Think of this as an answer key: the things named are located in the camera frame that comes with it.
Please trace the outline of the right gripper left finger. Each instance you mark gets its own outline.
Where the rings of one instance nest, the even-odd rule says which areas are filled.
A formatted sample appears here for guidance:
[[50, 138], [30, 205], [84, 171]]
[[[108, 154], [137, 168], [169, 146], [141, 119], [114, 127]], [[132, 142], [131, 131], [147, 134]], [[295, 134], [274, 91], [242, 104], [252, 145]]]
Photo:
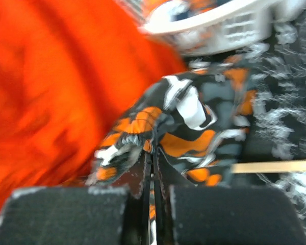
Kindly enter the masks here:
[[150, 189], [151, 159], [143, 153], [131, 167], [131, 216], [130, 239], [133, 244], [150, 244]]

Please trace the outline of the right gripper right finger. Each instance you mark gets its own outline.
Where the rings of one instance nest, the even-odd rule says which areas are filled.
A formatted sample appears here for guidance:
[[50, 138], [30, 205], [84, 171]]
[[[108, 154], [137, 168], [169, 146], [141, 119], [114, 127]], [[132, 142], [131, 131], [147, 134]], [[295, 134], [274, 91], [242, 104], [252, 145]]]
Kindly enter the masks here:
[[154, 168], [157, 244], [174, 244], [169, 187], [171, 185], [193, 186], [194, 184], [167, 162], [161, 148], [156, 149], [152, 157], [152, 163]]

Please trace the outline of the black orange patterned shorts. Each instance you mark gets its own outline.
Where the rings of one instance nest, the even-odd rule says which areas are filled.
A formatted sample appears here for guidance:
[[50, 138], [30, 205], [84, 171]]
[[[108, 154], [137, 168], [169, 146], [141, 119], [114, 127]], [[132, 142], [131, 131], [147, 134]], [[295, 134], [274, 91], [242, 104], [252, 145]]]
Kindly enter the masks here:
[[252, 67], [243, 55], [192, 60], [189, 71], [163, 76], [126, 110], [94, 153], [87, 185], [115, 183], [143, 153], [151, 159], [150, 244], [157, 244], [154, 168], [167, 162], [195, 186], [229, 186], [252, 114]]

